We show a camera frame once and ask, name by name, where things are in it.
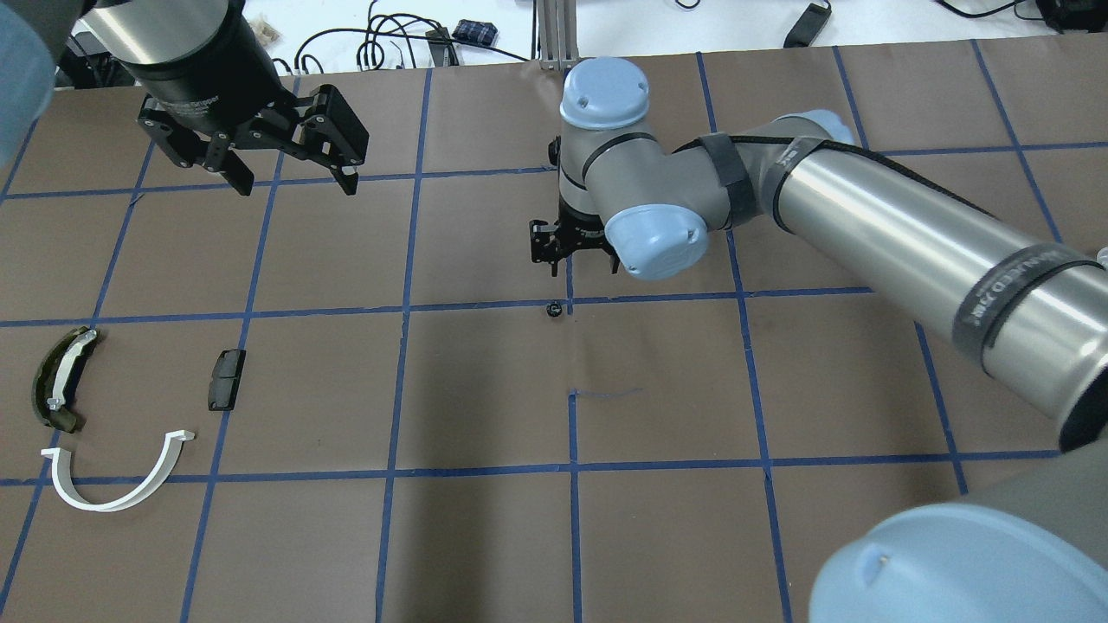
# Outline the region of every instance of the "white curved plastic part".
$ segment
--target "white curved plastic part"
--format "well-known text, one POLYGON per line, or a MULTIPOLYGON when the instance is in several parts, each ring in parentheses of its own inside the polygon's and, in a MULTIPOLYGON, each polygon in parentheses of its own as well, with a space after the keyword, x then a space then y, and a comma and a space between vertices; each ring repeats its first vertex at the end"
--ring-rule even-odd
POLYGON ((170 478, 170 472, 173 471, 173 466, 177 464, 177 457, 181 456, 181 445, 195 437, 194 433, 187 430, 166 432, 165 442, 162 445, 162 456, 157 458, 157 463, 154 464, 154 470, 150 472, 150 476, 126 496, 114 502, 104 502, 102 504, 93 504, 76 492, 76 487, 73 486, 73 479, 70 476, 72 452, 64 448, 47 448, 42 451, 42 456, 50 458, 52 462, 50 466, 50 476, 54 481, 54 491, 58 491, 58 496, 66 504, 83 511, 115 512, 130 509, 150 498, 165 482, 165 479, 170 478))
POLYGON ((645 204, 617 212, 604 233, 633 277, 666 279, 708 251, 708 226, 687 207, 645 204))
POLYGON ((562 89, 562 119, 585 130, 626 127, 646 116, 650 84, 638 67, 601 57, 570 71, 562 89))

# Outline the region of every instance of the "cable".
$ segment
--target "cable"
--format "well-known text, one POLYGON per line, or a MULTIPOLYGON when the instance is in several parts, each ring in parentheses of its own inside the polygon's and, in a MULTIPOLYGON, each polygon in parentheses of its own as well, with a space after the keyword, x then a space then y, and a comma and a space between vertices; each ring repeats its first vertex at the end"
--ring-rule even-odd
POLYGON ((81 50, 82 54, 81 58, 84 60, 84 67, 89 68, 89 71, 92 72, 92 78, 96 81, 96 88, 100 89, 104 86, 104 78, 100 75, 100 70, 98 68, 92 67, 92 61, 90 60, 89 51, 84 49, 84 45, 81 45, 81 42, 78 41, 76 37, 73 37, 72 33, 70 34, 70 40, 73 41, 73 44, 76 45, 78 50, 81 50))
POLYGON ((531 1, 531 58, 538 58, 538 1, 531 1))
POLYGON ((389 41, 389 43, 392 43, 392 47, 397 49, 397 52, 400 52, 400 69, 404 69, 404 51, 400 49, 400 45, 397 44, 396 41, 389 41))
MULTIPOLYGON (((369 6, 369 11, 370 12, 373 10, 373 4, 375 3, 376 3, 376 0, 373 2, 370 2, 370 6, 369 6)), ((366 20, 366 31, 367 31, 367 33, 366 33, 366 38, 369 39, 369 34, 372 33, 372 35, 373 35, 372 41, 377 41, 377 38, 379 35, 381 35, 381 34, 383 34, 382 32, 380 32, 380 28, 384 25, 384 22, 391 21, 392 23, 397 24, 397 28, 390 30, 389 32, 390 33, 394 33, 394 32, 399 31, 399 32, 402 33, 402 37, 404 38, 404 42, 408 44, 408 55, 411 57, 411 59, 412 59, 412 67, 414 68, 416 67, 416 50, 412 48, 411 35, 408 34, 408 30, 406 30, 406 29, 407 29, 407 27, 416 23, 416 21, 410 21, 407 24, 403 24, 403 23, 400 23, 399 19, 397 19, 398 17, 408 17, 408 16, 406 16, 404 13, 396 13, 396 14, 390 14, 390 16, 376 16, 376 19, 379 19, 380 22, 379 22, 379 24, 378 24, 377 28, 373 28, 375 16, 372 16, 371 13, 367 13, 367 20, 366 20)), ((370 50, 372 51, 373 54, 377 53, 377 48, 376 47, 370 48, 370 50)), ((381 49, 381 55, 382 57, 384 55, 384 51, 383 50, 384 49, 382 48, 381 49)), ((373 59, 373 64, 377 65, 377 67, 380 65, 380 63, 377 62, 376 58, 373 59)))
MULTIPOLYGON (((792 140, 793 139, 789 137, 789 136, 748 136, 746 134, 732 134, 731 135, 731 143, 733 143, 736 145, 742 144, 742 143, 750 143, 750 144, 756 144, 756 145, 757 144, 762 144, 762 145, 788 145, 789 143, 792 142, 792 140)), ((689 143, 686 143, 686 144, 677 147, 676 150, 674 150, 674 153, 683 152, 685 150, 690 150, 690 149, 697 147, 697 146, 699 146, 698 141, 691 141, 689 143)), ((954 200, 954 201, 956 201, 956 202, 958 202, 958 203, 961 203, 961 204, 963 204, 963 205, 965 205, 967 207, 971 207, 971 208, 973 208, 973 210, 975 210, 975 211, 984 214, 985 216, 988 216, 988 217, 992 217, 992 218, 996 218, 996 216, 993 213, 988 212, 984 207, 981 207, 979 205, 977 205, 977 204, 973 203, 972 201, 963 197, 962 195, 955 193, 954 191, 947 190, 945 186, 941 186, 941 185, 932 182, 931 180, 927 180, 923 175, 920 175, 915 171, 912 171, 911 168, 909 168, 909 167, 904 166, 903 164, 901 164, 901 163, 899 163, 899 162, 890 159, 889 156, 886 156, 884 154, 881 154, 881 153, 878 153, 878 152, 874 152, 874 151, 871 151, 871 150, 866 150, 866 149, 863 149, 863 147, 859 147, 856 145, 851 145, 849 143, 839 143, 837 141, 824 141, 823 144, 822 144, 822 146, 824 149, 829 149, 829 150, 832 150, 832 151, 844 152, 844 153, 854 154, 854 155, 860 155, 862 157, 866 157, 869 160, 872 160, 873 162, 875 162, 875 163, 878 163, 878 164, 880 164, 880 165, 882 165, 882 166, 884 166, 886 168, 891 168, 892 171, 894 171, 894 172, 896 172, 896 173, 899 173, 899 174, 907 177, 909 180, 912 180, 913 182, 916 182, 917 184, 922 184, 922 185, 931 188, 932 191, 935 191, 937 193, 946 195, 947 197, 950 197, 950 198, 952 198, 952 200, 954 200)))
POLYGON ((987 18, 988 16, 995 16, 996 13, 999 13, 1001 11, 1005 11, 1007 9, 1015 8, 1017 4, 1019 4, 1023 1, 1024 0, 1015 0, 1013 2, 1008 2, 1007 4, 1005 4, 1003 7, 997 7, 995 9, 985 11, 984 13, 967 13, 967 12, 963 11, 962 9, 958 9, 957 7, 951 4, 946 0, 935 0, 935 2, 938 2, 938 4, 941 7, 943 7, 944 9, 946 9, 948 11, 951 11, 952 13, 954 13, 956 16, 961 16, 963 18, 968 18, 971 20, 975 20, 977 18, 987 18))
MULTIPOLYGON (((407 28, 409 25, 412 25, 414 23, 425 23, 428 27, 431 28, 431 30, 433 30, 437 33, 438 38, 443 39, 443 40, 447 40, 447 39, 451 38, 450 37, 450 31, 447 30, 447 28, 444 25, 442 25, 442 23, 440 23, 437 20, 423 18, 423 17, 416 16, 416 14, 412 14, 412 13, 391 13, 391 14, 389 14, 387 17, 388 18, 393 18, 393 21, 396 21, 394 18, 408 18, 408 19, 410 19, 411 21, 409 21, 408 23, 403 24, 404 28, 407 28)), ((404 31, 404 35, 406 35, 406 38, 410 37, 410 35, 407 34, 407 31, 404 31)), ((409 45, 409 50, 410 50, 411 49, 411 41, 410 40, 408 42, 408 45, 409 45)), ((450 48, 450 58, 451 58, 451 60, 455 64, 461 64, 458 61, 458 54, 454 52, 453 47, 450 48)), ((416 64, 416 59, 412 58, 412 65, 414 67, 414 64, 416 64)))
MULTIPOLYGON (((299 67, 300 58, 304 55, 304 50, 305 50, 305 48, 308 47, 309 43, 311 43, 316 39, 319 39, 320 37, 324 37, 326 34, 334 34, 336 32, 357 32, 359 34, 365 34, 366 32, 368 32, 368 29, 365 29, 365 28, 329 28, 327 30, 321 30, 321 31, 312 34, 308 39, 306 39, 304 41, 304 43, 300 43, 300 48, 297 49, 296 55, 293 58, 293 64, 299 67)), ((410 39, 417 39, 417 40, 420 40, 420 41, 432 41, 431 38, 429 38, 429 37, 421 37, 419 34, 403 35, 403 34, 379 32, 378 35, 380 35, 380 37, 396 37, 398 39, 403 38, 403 37, 408 37, 410 39)), ((523 58, 523 57, 521 57, 519 54, 513 54, 512 52, 509 52, 506 50, 501 50, 499 48, 493 48, 491 45, 481 45, 480 43, 473 43, 471 41, 461 41, 459 39, 448 38, 448 39, 441 40, 441 42, 442 43, 458 43, 459 45, 466 45, 466 47, 470 47, 470 48, 478 48, 480 50, 488 50, 490 52, 496 52, 497 54, 503 54, 505 57, 515 59, 517 61, 524 61, 524 62, 526 62, 529 60, 529 59, 525 59, 525 58, 523 58)))
POLYGON ((293 68, 288 67, 288 62, 286 62, 285 59, 274 59, 274 64, 279 64, 285 68, 285 71, 287 71, 289 75, 296 75, 293 73, 293 68))
POLYGON ((1015 14, 1015 16, 1016 16, 1017 18, 1019 18, 1019 19, 1022 19, 1022 20, 1024 20, 1024 21, 1027 21, 1027 22, 1045 22, 1045 21, 1046 21, 1046 18, 1043 18, 1043 17, 1038 17, 1038 18, 1028 18, 1028 17, 1024 17, 1024 16, 1020 16, 1020 14, 1019 14, 1019 2, 1016 2, 1016 6, 1012 8, 1012 12, 1013 12, 1013 13, 1014 13, 1014 14, 1015 14))
POLYGON ((324 71, 324 63, 319 62, 319 59, 312 57, 311 54, 305 54, 304 57, 300 58, 301 62, 300 70, 304 71, 304 73, 308 73, 308 59, 316 61, 316 67, 319 68, 319 73, 326 73, 324 71))
POLYGON ((381 69, 381 65, 384 64, 384 47, 381 45, 380 43, 378 43, 377 41, 366 41, 361 45, 358 45, 358 49, 355 50, 353 55, 355 55, 355 61, 358 63, 358 70, 360 70, 360 71, 370 71, 370 70, 375 70, 375 69, 381 69), (375 59, 377 58, 377 50, 381 51, 381 61, 379 63, 377 63, 376 65, 369 64, 369 57, 365 55, 365 50, 366 50, 366 48, 369 48, 369 47, 373 48, 373 54, 372 54, 372 57, 375 59))

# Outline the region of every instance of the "wires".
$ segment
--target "wires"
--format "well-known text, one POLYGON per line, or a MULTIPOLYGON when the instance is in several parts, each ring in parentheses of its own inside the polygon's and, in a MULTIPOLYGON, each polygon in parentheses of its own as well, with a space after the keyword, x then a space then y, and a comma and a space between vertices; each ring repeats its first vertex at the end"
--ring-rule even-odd
POLYGON ((1016 2, 1016 6, 1012 8, 1012 12, 1013 12, 1013 14, 1015 14, 1017 18, 1024 20, 1025 22, 1045 22, 1046 21, 1046 18, 1044 18, 1044 17, 1028 18, 1027 16, 1020 16, 1019 14, 1019 2, 1016 2))
POLYGON ((304 70, 304 73, 308 73, 308 59, 316 61, 316 67, 319 68, 319 73, 325 73, 324 63, 319 62, 319 59, 312 57, 311 54, 305 54, 304 57, 300 58, 300 62, 304 63, 304 67, 301 68, 304 70))
MULTIPOLYGON (((380 43, 378 43, 377 41, 378 37, 391 35, 391 37, 403 38, 408 47, 408 57, 411 59, 412 62, 411 67, 413 68, 417 67, 417 61, 416 61, 416 51, 412 48, 412 39, 422 39, 427 41, 441 42, 441 43, 453 42, 450 37, 450 31, 448 31, 445 27, 443 27, 440 22, 433 19, 423 18, 412 13, 388 13, 388 14, 382 13, 375 16, 373 7, 380 0, 371 0, 369 3, 369 9, 366 11, 366 37, 365 40, 362 41, 362 44, 358 48, 358 51, 356 51, 355 53, 355 55, 357 57, 356 62, 358 63, 358 69, 362 70, 380 69, 381 65, 384 63, 384 48, 381 47, 380 43), (389 23, 391 23, 396 28, 388 31, 382 30, 389 23), (425 24, 435 33, 435 37, 432 39, 429 37, 417 37, 409 34, 408 28, 416 24, 425 24), (380 59, 378 59, 377 57, 378 52, 380 52, 381 54, 380 59)), ((458 60, 458 52, 454 50, 453 45, 448 45, 448 49, 451 61, 454 64, 460 64, 458 60)))
POLYGON ((960 17, 963 17, 963 18, 968 18, 971 20, 975 20, 977 18, 987 18, 988 16, 995 16, 996 13, 999 13, 1001 11, 1006 11, 1008 9, 1015 9, 1020 2, 1024 2, 1024 1, 1025 0, 1014 0, 1013 2, 1008 2, 1007 4, 1005 4, 1003 7, 997 7, 995 9, 991 9, 988 11, 985 11, 984 13, 967 13, 967 12, 963 11, 962 9, 958 9, 957 7, 951 4, 946 0, 935 0, 935 2, 938 2, 938 4, 941 7, 943 7, 944 9, 946 9, 947 11, 951 11, 952 13, 954 13, 956 16, 960 16, 960 17))
POLYGON ((531 58, 538 58, 538 2, 531 1, 531 58))
POLYGON ((78 41, 76 37, 73 37, 72 33, 70 34, 70 41, 76 45, 78 50, 81 50, 81 60, 84 61, 84 67, 89 68, 89 71, 92 72, 92 79, 95 81, 96 88, 100 89, 104 86, 104 76, 100 74, 99 68, 93 67, 92 59, 89 57, 89 51, 84 49, 84 45, 81 45, 81 42, 78 41))
POLYGON ((295 75, 293 73, 293 68, 288 67, 288 62, 285 59, 274 59, 274 64, 281 65, 283 68, 285 68, 285 71, 287 71, 289 75, 295 75))
MULTIPOLYGON (((325 37, 325 35, 328 35, 328 34, 334 34, 336 32, 356 32, 356 33, 359 33, 359 34, 366 34, 366 33, 372 34, 372 32, 370 32, 369 29, 365 29, 365 28, 329 28, 327 30, 321 30, 321 31, 312 34, 308 39, 306 39, 304 41, 304 43, 300 43, 300 47, 296 51, 296 55, 293 57, 293 64, 295 67, 297 67, 297 68, 299 68, 299 69, 302 70, 302 68, 304 68, 304 50, 308 47, 308 44, 310 44, 316 39, 319 39, 320 37, 325 37)), ((422 37, 422 35, 419 35, 419 34, 398 34, 398 33, 392 32, 392 31, 390 31, 390 32, 377 32, 377 37, 392 37, 392 38, 397 38, 397 39, 414 39, 414 40, 418 40, 418 41, 434 41, 435 43, 458 43, 460 45, 466 45, 466 47, 470 47, 470 48, 478 48, 480 50, 489 50, 490 52, 496 52, 497 54, 503 54, 505 57, 515 59, 517 61, 527 61, 527 60, 530 60, 530 59, 525 59, 525 58, 523 58, 523 57, 521 57, 519 54, 513 54, 512 52, 509 52, 509 51, 505 51, 505 50, 501 50, 499 48, 493 48, 491 45, 481 45, 480 43, 473 43, 471 41, 461 41, 461 40, 454 39, 452 37, 432 39, 430 37, 422 37)), ((383 63, 384 48, 380 43, 373 41, 372 39, 369 41, 369 45, 366 45, 366 42, 362 42, 362 44, 358 47, 359 59, 363 60, 363 57, 361 57, 360 54, 363 54, 366 48, 368 48, 368 47, 373 47, 375 50, 378 49, 378 48, 381 49, 381 57, 382 57, 381 62, 383 63)), ((380 67, 370 67, 369 69, 380 69, 380 67)))

